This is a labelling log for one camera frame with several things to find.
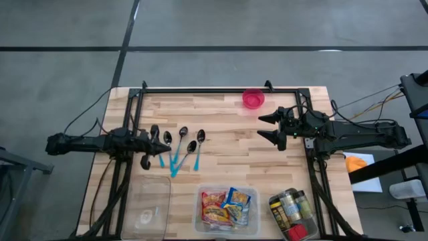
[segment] concrete floor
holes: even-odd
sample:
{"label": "concrete floor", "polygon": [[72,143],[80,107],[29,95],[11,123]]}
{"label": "concrete floor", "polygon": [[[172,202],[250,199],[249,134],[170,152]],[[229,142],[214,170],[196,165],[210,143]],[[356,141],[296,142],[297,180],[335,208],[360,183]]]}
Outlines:
{"label": "concrete floor", "polygon": [[[132,3],[3,0],[0,46],[120,46]],[[418,0],[142,0],[130,45],[418,46],[427,45],[427,22]],[[55,165],[50,176],[32,177],[12,240],[67,238],[76,227],[93,155],[48,156],[46,138],[110,87],[117,59],[116,52],[0,52],[0,146]],[[427,52],[128,53],[119,85],[254,86],[271,80],[276,86],[327,86],[340,106],[398,84],[401,75],[425,71],[427,62]],[[352,116],[388,93],[342,113]],[[105,106],[104,98],[69,132],[83,133]],[[419,145],[408,113],[400,98],[385,106],[383,117],[397,120]],[[386,206],[368,199],[357,203]],[[397,212],[407,215],[361,210],[365,234],[424,240],[424,234],[397,230],[399,220],[390,219]],[[370,228],[375,222],[382,228]]]}

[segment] wooden tabletop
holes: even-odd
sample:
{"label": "wooden tabletop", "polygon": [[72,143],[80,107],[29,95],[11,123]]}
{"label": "wooden tabletop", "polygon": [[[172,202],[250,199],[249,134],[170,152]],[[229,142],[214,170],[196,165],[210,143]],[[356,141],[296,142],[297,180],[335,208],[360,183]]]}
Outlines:
{"label": "wooden tabletop", "polygon": [[[326,87],[308,88],[314,109],[332,114]],[[122,126],[128,90],[129,88],[116,88],[111,91],[103,123],[106,130]],[[166,153],[163,154],[166,167],[161,168],[158,157],[152,157],[149,171],[140,167],[142,154],[134,155],[131,181],[143,175],[169,177],[171,181],[171,202],[165,238],[203,238],[194,231],[192,225],[195,192],[200,183],[217,183],[231,187],[251,186],[258,190],[261,202],[261,230],[258,236],[252,237],[255,239],[281,238],[268,207],[268,199],[272,195],[291,187],[302,189],[314,210],[302,138],[288,137],[287,149],[279,152],[269,141],[256,133],[256,130],[277,128],[276,125],[261,122],[257,119],[258,116],[271,114],[279,106],[288,107],[295,104],[296,99],[293,94],[279,93],[265,94],[265,102],[257,110],[248,110],[243,107],[241,94],[144,95],[140,128],[150,130],[152,124],[157,124],[161,133],[170,131],[173,135],[171,145],[173,151],[177,149],[179,129],[183,126],[189,128],[189,134],[183,138],[179,160],[184,157],[187,144],[196,139],[199,129],[204,129],[207,136],[201,146],[199,171],[193,171],[196,154],[189,155],[187,162],[175,178],[170,177],[169,158]],[[97,153],[94,158],[78,224],[78,234],[83,234],[89,228],[92,200],[108,162],[107,154]],[[98,217],[107,204],[113,166],[110,164],[98,194],[94,217]],[[341,156],[333,155],[328,160],[327,174],[334,205],[345,220],[362,234],[354,195],[345,162]],[[331,233],[328,212],[324,204],[323,213],[327,233]]]}

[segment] spoon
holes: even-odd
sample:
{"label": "spoon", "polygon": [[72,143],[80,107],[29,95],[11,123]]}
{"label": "spoon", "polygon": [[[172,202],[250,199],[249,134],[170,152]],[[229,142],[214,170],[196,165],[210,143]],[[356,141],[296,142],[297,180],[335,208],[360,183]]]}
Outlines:
{"label": "spoon", "polygon": [[187,127],[181,127],[181,129],[179,131],[179,134],[180,134],[179,147],[177,147],[177,151],[175,152],[173,164],[177,164],[177,161],[179,161],[179,151],[180,151],[180,146],[181,146],[181,140],[183,139],[183,137],[185,135],[187,135],[188,132],[189,132],[189,130],[187,129]]}
{"label": "spoon", "polygon": [[198,147],[198,155],[196,156],[195,166],[193,167],[194,171],[199,170],[199,154],[201,153],[202,142],[205,141],[205,131],[203,129],[198,131],[197,140],[199,142],[199,147]]}
{"label": "spoon", "polygon": [[179,172],[181,166],[185,162],[185,159],[186,159],[187,155],[193,153],[196,150],[196,145],[197,145],[196,141],[191,141],[189,143],[189,145],[187,145],[187,154],[185,155],[185,157],[183,158],[183,160],[180,161],[179,166],[171,173],[171,177],[175,177],[177,175],[177,173]]}
{"label": "spoon", "polygon": [[[171,145],[173,141],[173,137],[171,136],[171,133],[169,133],[169,131],[165,131],[163,133],[163,141],[168,146]],[[172,172],[174,169],[174,166],[173,166],[173,158],[171,157],[171,151],[168,152],[168,155],[169,155],[169,170]]]}

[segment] snack packet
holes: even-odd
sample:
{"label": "snack packet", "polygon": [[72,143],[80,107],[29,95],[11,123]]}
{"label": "snack packet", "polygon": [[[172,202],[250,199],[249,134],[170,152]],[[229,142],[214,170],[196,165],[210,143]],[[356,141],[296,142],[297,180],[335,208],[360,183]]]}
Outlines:
{"label": "snack packet", "polygon": [[225,198],[225,191],[202,193],[202,221],[209,224],[210,229],[230,230],[233,226],[229,213],[220,207]]}
{"label": "snack packet", "polygon": [[239,225],[248,225],[249,203],[251,197],[245,193],[241,193],[235,188],[231,187],[227,196],[226,202],[221,204],[229,215],[232,217],[232,222]]}

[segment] small pink bowl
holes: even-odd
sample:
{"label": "small pink bowl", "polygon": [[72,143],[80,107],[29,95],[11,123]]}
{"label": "small pink bowl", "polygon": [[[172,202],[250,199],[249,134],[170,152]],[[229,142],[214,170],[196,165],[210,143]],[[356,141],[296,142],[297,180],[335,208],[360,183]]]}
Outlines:
{"label": "small pink bowl", "polygon": [[259,89],[248,89],[243,92],[242,101],[245,107],[257,109],[265,102],[265,95]]}

